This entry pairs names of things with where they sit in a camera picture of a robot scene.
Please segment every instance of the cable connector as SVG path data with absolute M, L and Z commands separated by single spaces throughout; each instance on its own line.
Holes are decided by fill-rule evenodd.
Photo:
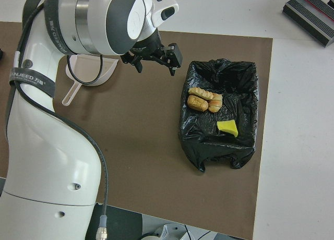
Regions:
M 107 231 L 106 231 L 106 220 L 107 217 L 106 215 L 101 215 L 100 216 L 100 224 L 98 231 L 96 232 L 96 240 L 106 240 L 107 239 Z

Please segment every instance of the black strap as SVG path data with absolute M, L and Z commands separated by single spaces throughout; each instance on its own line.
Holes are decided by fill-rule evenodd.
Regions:
M 76 55 L 66 45 L 59 26 L 58 0 L 44 1 L 45 25 L 49 37 L 56 48 L 65 55 Z
M 12 68 L 9 75 L 9 84 L 13 85 L 14 81 L 35 86 L 54 98 L 55 82 L 38 71 L 26 68 Z
M 22 26 L 26 24 L 28 18 L 30 17 L 31 13 L 37 8 L 40 1 L 42 0 L 26 0 L 25 6 L 23 8 L 22 13 Z

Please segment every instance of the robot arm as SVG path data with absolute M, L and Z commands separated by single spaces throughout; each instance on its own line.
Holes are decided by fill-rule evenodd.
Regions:
M 9 167 L 0 197 L 0 239 L 83 240 L 96 201 L 102 151 L 81 128 L 53 109 L 64 55 L 123 55 L 169 67 L 182 56 L 164 47 L 157 26 L 178 11 L 174 0 L 28 0 L 14 59 L 8 106 Z M 106 185 L 105 215 L 108 186 Z M 97 239 L 106 239 L 101 217 Z

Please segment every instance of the metal connector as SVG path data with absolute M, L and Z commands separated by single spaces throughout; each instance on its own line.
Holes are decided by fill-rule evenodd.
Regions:
M 107 232 L 105 227 L 99 227 L 98 231 L 96 232 L 96 240 L 106 240 Z

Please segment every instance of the dark green surface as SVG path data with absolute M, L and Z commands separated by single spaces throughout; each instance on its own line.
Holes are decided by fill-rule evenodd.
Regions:
M 90 220 L 86 240 L 94 240 L 99 227 L 102 205 L 96 204 Z M 142 235 L 141 214 L 107 206 L 108 240 L 137 240 Z

